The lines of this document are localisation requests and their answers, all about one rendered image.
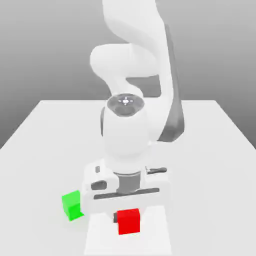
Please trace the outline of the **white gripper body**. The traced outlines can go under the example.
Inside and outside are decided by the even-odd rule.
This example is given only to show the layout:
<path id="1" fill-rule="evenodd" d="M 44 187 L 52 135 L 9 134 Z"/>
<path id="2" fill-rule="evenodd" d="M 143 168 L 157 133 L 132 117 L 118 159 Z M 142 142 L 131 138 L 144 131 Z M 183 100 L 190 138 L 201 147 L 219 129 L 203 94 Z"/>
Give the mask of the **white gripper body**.
<path id="1" fill-rule="evenodd" d="M 151 206 L 164 206 L 165 214 L 172 212 L 171 181 L 157 180 L 149 182 L 146 187 L 129 195 L 120 195 L 116 192 L 93 191 L 89 182 L 83 181 L 83 214 L 106 213 L 111 216 L 114 212 L 127 209 L 139 209 L 143 213 Z"/>

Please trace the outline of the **small red cube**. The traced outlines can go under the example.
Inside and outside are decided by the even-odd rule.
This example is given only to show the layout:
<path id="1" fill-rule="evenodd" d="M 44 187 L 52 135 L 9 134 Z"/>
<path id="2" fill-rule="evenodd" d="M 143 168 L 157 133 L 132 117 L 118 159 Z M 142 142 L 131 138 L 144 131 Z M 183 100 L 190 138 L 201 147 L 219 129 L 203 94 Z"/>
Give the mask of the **small red cube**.
<path id="1" fill-rule="evenodd" d="M 127 235 L 139 233 L 141 216 L 138 208 L 119 210 L 116 213 L 118 234 Z"/>

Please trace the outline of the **small green cube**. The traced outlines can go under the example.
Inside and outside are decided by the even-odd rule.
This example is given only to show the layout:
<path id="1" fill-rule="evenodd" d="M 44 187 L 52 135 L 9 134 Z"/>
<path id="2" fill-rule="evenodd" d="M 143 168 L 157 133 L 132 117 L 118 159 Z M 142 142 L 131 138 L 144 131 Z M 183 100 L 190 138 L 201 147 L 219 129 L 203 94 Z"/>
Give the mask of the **small green cube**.
<path id="1" fill-rule="evenodd" d="M 63 211 L 69 221 L 76 220 L 84 214 L 81 212 L 80 191 L 75 190 L 61 197 Z"/>

